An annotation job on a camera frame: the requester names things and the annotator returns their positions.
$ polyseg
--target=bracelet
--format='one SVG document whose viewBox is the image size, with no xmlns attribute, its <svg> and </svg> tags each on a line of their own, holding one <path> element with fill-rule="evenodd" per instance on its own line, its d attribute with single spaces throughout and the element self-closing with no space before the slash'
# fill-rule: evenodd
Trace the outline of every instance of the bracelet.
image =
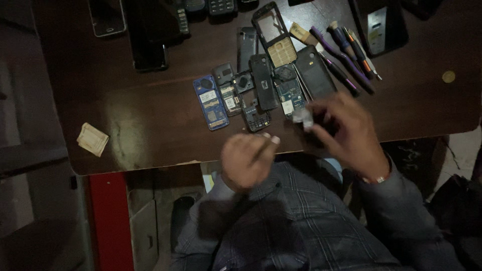
<svg viewBox="0 0 482 271">
<path fill-rule="evenodd" d="M 388 174 L 386 176 L 380 176 L 377 179 L 375 179 L 375 182 L 378 183 L 378 184 L 381 184 L 384 181 L 386 181 L 388 178 L 390 178 L 391 169 L 392 169 L 391 158 L 389 157 L 389 155 L 385 151 L 383 151 L 383 154 L 385 154 L 385 157 L 388 160 L 389 171 L 388 171 Z M 365 178 L 365 177 L 361 177 L 361 179 L 367 184 L 375 183 L 375 182 L 370 181 L 368 178 Z"/>
</svg>

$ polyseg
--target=plaid shirt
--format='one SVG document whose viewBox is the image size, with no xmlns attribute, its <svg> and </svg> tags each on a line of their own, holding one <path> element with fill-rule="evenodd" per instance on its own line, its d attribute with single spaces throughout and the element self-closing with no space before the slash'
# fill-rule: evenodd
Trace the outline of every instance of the plaid shirt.
<svg viewBox="0 0 482 271">
<path fill-rule="evenodd" d="M 323 169 L 320 176 L 333 179 Z M 218 179 L 190 209 L 170 270 L 463 270 L 420 192 L 395 166 L 381 184 L 355 184 L 377 237 L 288 162 L 275 163 L 249 195 Z"/>
</svg>

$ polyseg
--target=shirt sleeve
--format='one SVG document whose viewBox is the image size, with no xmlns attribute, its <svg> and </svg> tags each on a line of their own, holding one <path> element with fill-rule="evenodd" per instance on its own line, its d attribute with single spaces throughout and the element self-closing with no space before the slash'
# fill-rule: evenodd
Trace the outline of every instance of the shirt sleeve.
<svg viewBox="0 0 482 271">
<path fill-rule="evenodd" d="M 380 184 L 356 182 L 369 230 L 402 264 L 417 270 L 464 270 L 455 250 L 423 205 L 422 194 L 392 163 Z"/>
<path fill-rule="evenodd" d="M 189 210 L 189 218 L 171 254 L 171 271 L 209 270 L 223 234 L 238 218 L 242 194 L 232 191 L 218 176 L 211 191 Z"/>
</svg>

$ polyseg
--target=orange screwdriver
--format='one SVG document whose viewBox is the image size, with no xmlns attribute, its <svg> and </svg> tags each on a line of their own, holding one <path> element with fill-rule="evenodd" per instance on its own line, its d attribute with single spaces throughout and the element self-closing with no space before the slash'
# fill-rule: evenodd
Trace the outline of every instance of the orange screwdriver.
<svg viewBox="0 0 482 271">
<path fill-rule="evenodd" d="M 363 67 L 363 71 L 365 72 L 366 77 L 368 77 L 369 79 L 374 79 L 376 75 L 368 65 L 368 62 L 366 62 L 365 55 L 363 54 L 362 49 L 358 45 L 358 42 L 356 42 L 352 38 L 352 36 L 348 33 L 346 27 L 343 27 L 343 32 L 345 33 L 345 36 L 347 37 L 348 42 L 351 44 L 351 47 L 353 48 L 353 51 L 357 56 L 358 63 L 360 64 L 360 66 Z"/>
</svg>

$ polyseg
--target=red panel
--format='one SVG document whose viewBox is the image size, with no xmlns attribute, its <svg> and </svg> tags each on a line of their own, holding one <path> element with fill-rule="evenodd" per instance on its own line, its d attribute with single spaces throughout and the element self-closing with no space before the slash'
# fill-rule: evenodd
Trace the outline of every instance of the red panel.
<svg viewBox="0 0 482 271">
<path fill-rule="evenodd" d="M 89 179 L 100 270 L 134 270 L 124 174 Z"/>
</svg>

